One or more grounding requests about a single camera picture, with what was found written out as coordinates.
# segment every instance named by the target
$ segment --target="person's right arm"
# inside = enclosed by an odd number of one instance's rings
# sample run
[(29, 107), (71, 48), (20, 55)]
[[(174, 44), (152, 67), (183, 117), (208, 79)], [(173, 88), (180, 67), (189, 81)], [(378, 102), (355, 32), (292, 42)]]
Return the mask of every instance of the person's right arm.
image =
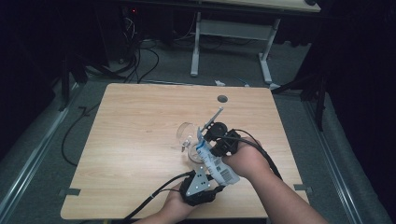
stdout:
[(327, 223), (314, 208), (274, 175), (268, 161), (255, 147), (240, 142), (238, 151), (232, 156), (223, 157), (223, 161), (251, 183), (272, 222)]

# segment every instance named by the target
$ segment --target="desk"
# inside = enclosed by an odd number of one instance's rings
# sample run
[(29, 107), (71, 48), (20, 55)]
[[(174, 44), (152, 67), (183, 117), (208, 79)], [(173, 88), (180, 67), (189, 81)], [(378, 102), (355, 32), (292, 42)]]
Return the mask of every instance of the desk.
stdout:
[[(220, 103), (219, 95), (227, 96), (228, 102)], [(180, 124), (203, 126), (220, 106), (224, 110), (216, 121), (251, 133), (262, 142), (284, 181), (291, 188), (302, 184), (268, 89), (110, 84), (70, 185), (80, 193), (66, 196), (62, 218), (126, 217), (159, 186), (191, 169), (187, 153), (177, 145)], [(304, 191), (297, 193), (307, 201)], [(166, 195), (159, 194), (135, 217), (157, 212)], [(191, 218), (218, 217), (267, 215), (254, 189), (241, 178), (191, 214)]]
[[(303, 12), (320, 12), (318, 5), (309, 6), (304, 0), (200, 0), (202, 2), (238, 5), (242, 7), (273, 8), (277, 10), (295, 10)], [(272, 84), (271, 74), (267, 64), (267, 57), (274, 42), (280, 18), (276, 18), (272, 25), (246, 24), (241, 22), (201, 20), (201, 13), (197, 13), (195, 25), (195, 45), (191, 60), (191, 76), (197, 77), (199, 70), (199, 47), (201, 35), (219, 35), (236, 38), (265, 40), (263, 51), (259, 53), (262, 75), (267, 84)]]

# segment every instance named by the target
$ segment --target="person's left hand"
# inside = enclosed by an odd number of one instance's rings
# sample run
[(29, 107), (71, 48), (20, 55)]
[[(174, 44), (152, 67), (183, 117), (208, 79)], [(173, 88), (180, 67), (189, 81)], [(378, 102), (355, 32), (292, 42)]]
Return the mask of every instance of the person's left hand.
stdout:
[(184, 203), (180, 192), (175, 191), (180, 189), (180, 185), (181, 183), (172, 187), (174, 190), (169, 192), (168, 197), (163, 204), (163, 208), (158, 212), (166, 220), (170, 220), (170, 223), (177, 223), (184, 220), (195, 208), (199, 206), (190, 206)]

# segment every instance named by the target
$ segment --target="light wood surface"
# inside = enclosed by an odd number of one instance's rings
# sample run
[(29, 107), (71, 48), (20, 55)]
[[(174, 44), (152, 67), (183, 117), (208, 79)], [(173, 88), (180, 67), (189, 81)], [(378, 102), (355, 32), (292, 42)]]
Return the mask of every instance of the light wood surface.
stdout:
[[(227, 103), (218, 101), (228, 97)], [(158, 187), (191, 166), (176, 140), (183, 122), (203, 126), (223, 106), (216, 121), (242, 129), (260, 140), (284, 181), (302, 184), (272, 93), (264, 88), (110, 84), (65, 198), (65, 219), (123, 218)], [(172, 187), (182, 179), (174, 182)], [(307, 202), (304, 191), (297, 191)], [(136, 218), (157, 212), (160, 193)], [(200, 206), (191, 218), (267, 217), (246, 179)]]
[(202, 0), (203, 2), (213, 2), (232, 5), (243, 5), (248, 7), (269, 7), (292, 11), (320, 12), (318, 4), (309, 6), (305, 0)]

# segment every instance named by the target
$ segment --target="metal desk leg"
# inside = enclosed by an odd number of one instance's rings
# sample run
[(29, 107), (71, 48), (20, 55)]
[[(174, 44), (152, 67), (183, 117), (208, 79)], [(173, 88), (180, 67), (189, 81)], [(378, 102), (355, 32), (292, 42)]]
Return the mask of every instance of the metal desk leg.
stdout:
[(195, 46), (194, 46), (194, 52), (192, 53), (192, 62), (191, 62), (192, 77), (198, 76), (200, 34), (201, 34), (201, 12), (197, 12), (197, 22), (195, 27)]
[(268, 69), (268, 64), (267, 64), (267, 57), (268, 57), (268, 53), (270, 52), (271, 46), (274, 42), (279, 23), (280, 23), (280, 19), (276, 19), (271, 29), (270, 35), (268, 37), (267, 45), (265, 46), (265, 49), (262, 51), (262, 53), (259, 53), (260, 64), (262, 65), (262, 75), (264, 76), (264, 81), (267, 84), (272, 83), (270, 70)]

